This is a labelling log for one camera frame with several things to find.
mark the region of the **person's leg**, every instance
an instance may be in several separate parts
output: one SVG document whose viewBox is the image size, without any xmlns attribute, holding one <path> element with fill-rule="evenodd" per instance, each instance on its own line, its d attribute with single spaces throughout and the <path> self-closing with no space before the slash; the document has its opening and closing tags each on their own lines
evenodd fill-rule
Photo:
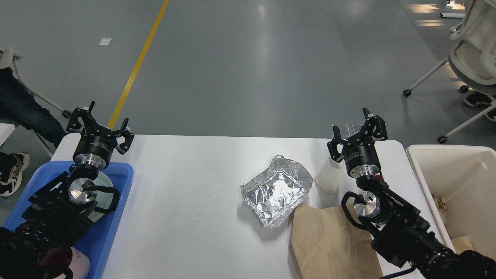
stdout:
<svg viewBox="0 0 496 279">
<path fill-rule="evenodd" d="M 11 168 L 5 171 L 7 173 L 7 181 L 0 181 L 0 197 L 8 197 L 14 194 L 21 186 L 22 171 L 28 167 L 31 157 L 27 153 L 2 153 L 1 156 L 6 163 L 14 162 Z"/>
<path fill-rule="evenodd" d="M 35 101 L 9 68 L 0 69 L 0 115 L 33 129 L 55 147 L 66 135 L 62 125 Z"/>
<path fill-rule="evenodd" d="M 14 156 L 0 152 L 0 181 L 8 181 L 10 170 L 15 166 L 16 163 L 17 160 Z"/>
<path fill-rule="evenodd" d="M 476 107 L 478 105 L 491 106 L 492 101 L 492 98 L 477 91 L 472 92 L 464 99 L 465 104 L 469 107 Z M 490 112 L 486 113 L 486 118 L 493 122 L 496 122 L 496 109 L 493 109 Z"/>
</svg>

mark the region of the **jeans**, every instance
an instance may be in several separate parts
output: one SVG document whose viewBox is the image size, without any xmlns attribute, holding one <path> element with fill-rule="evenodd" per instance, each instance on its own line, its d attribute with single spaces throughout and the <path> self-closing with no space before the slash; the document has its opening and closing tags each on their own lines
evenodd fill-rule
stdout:
<svg viewBox="0 0 496 279">
<path fill-rule="evenodd" d="M 33 129 L 55 147 L 66 135 L 50 111 L 40 106 L 26 87 L 14 78 L 11 68 L 0 69 L 0 117 Z"/>
</svg>

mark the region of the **chair wheel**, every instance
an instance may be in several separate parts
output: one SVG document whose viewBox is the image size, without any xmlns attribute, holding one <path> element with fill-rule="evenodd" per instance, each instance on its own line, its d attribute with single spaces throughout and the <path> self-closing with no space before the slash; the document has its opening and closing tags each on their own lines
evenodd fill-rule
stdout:
<svg viewBox="0 0 496 279">
<path fill-rule="evenodd" d="M 467 91 L 468 91 L 468 89 L 469 89 L 469 88 L 470 88 L 470 87 L 468 87 L 468 86 L 466 86 L 466 85 L 462 85 L 462 86 L 460 86 L 460 91 L 461 91 L 462 93 L 465 93 L 465 92 L 467 92 Z"/>
<path fill-rule="evenodd" d="M 437 142 L 439 142 L 439 144 L 443 144 L 443 143 L 446 143 L 448 141 L 448 138 L 445 137 L 445 136 L 439 136 L 437 138 Z"/>
<path fill-rule="evenodd" d="M 70 111 L 68 111 L 68 110 L 62 111 L 62 116 L 64 116 L 65 118 L 69 118 L 70 115 L 71 115 Z"/>
<path fill-rule="evenodd" d="M 409 90 L 409 89 L 405 89 L 405 90 L 403 90 L 403 95 L 404 95 L 405 97 L 408 97 L 408 96 L 412 95 L 412 91 L 411 91 L 411 90 Z"/>
</svg>

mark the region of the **crumpled aluminum foil package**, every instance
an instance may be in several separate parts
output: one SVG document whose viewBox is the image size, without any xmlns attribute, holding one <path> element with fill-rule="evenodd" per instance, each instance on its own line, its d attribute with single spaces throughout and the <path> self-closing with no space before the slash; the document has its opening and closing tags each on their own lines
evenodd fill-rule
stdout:
<svg viewBox="0 0 496 279">
<path fill-rule="evenodd" d="M 277 155 L 266 170 L 241 185 L 241 196 L 264 227 L 275 228 L 303 201 L 312 183 L 300 163 Z"/>
</svg>

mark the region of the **black and white sneaker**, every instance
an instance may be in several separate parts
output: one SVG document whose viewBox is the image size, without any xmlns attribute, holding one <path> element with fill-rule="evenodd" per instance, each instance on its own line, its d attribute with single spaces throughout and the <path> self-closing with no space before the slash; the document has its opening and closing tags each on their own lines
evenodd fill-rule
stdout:
<svg viewBox="0 0 496 279">
<path fill-rule="evenodd" d="M 476 107 L 478 105 L 490 106 L 493 100 L 489 96 L 475 91 L 465 97 L 463 101 L 469 107 Z"/>
<path fill-rule="evenodd" d="M 0 197 L 8 197 L 17 191 L 22 183 L 22 171 L 29 166 L 31 157 L 27 153 L 11 154 L 17 159 L 16 165 L 10 170 L 7 182 L 0 182 Z"/>
<path fill-rule="evenodd" d="M 486 113 L 486 118 L 493 122 L 496 122 L 496 109 L 493 109 L 490 112 Z"/>
</svg>

